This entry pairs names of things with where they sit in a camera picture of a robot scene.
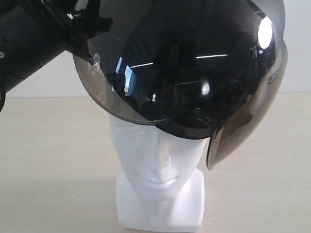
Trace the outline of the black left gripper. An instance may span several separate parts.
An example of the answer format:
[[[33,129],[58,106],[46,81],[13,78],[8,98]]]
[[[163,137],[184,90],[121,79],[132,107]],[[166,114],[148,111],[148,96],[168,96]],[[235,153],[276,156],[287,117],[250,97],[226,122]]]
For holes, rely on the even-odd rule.
[[[110,31],[113,20],[100,15],[100,0],[42,0],[44,13],[63,39],[65,50],[90,59],[88,41]]]

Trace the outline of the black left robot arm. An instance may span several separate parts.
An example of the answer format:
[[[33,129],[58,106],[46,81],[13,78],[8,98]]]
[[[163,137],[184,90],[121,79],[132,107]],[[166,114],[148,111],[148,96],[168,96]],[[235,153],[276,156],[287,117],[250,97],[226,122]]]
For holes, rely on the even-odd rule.
[[[10,90],[64,51],[89,60],[87,41],[112,27],[100,6],[100,0],[0,2],[1,107]]]

